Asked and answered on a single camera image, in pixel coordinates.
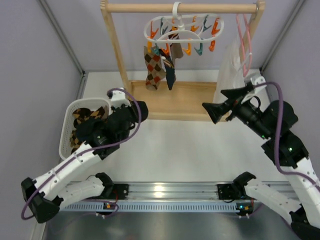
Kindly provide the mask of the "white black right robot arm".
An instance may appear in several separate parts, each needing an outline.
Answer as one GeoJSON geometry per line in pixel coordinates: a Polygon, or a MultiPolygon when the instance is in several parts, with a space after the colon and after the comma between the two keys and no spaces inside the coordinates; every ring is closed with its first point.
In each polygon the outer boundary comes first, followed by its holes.
{"type": "Polygon", "coordinates": [[[273,82],[278,100],[269,104],[265,111],[254,106],[254,91],[267,83],[248,83],[236,89],[224,89],[222,103],[202,103],[214,124],[230,112],[226,118],[239,119],[266,142],[261,146],[264,154],[273,162],[277,171],[284,175],[294,190],[297,200],[290,199],[246,171],[231,184],[232,199],[254,199],[273,210],[290,226],[301,240],[320,238],[320,179],[315,173],[309,152],[301,139],[290,129],[299,120],[293,107],[283,100],[279,84],[273,82]]]}

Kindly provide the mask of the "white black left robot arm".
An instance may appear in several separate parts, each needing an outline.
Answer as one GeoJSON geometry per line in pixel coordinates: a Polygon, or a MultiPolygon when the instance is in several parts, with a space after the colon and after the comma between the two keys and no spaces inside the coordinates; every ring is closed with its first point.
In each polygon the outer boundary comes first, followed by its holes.
{"type": "Polygon", "coordinates": [[[73,149],[68,158],[36,178],[21,182],[25,206],[39,224],[51,220],[58,212],[79,201],[92,197],[107,198],[114,183],[104,172],[71,183],[89,167],[103,161],[133,137],[131,130],[146,120],[149,110],[144,101],[130,101],[111,107],[107,114],[103,107],[96,111],[79,108],[73,112],[73,149]]]}

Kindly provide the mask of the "navy patterned sock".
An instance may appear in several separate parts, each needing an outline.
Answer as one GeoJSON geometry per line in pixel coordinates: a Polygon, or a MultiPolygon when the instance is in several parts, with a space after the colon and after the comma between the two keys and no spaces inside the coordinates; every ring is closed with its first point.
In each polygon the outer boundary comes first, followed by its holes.
{"type": "Polygon", "coordinates": [[[166,83],[168,89],[171,91],[174,86],[174,83],[176,82],[175,66],[169,54],[166,54],[162,49],[160,49],[159,52],[161,54],[161,59],[165,67],[166,83]]]}

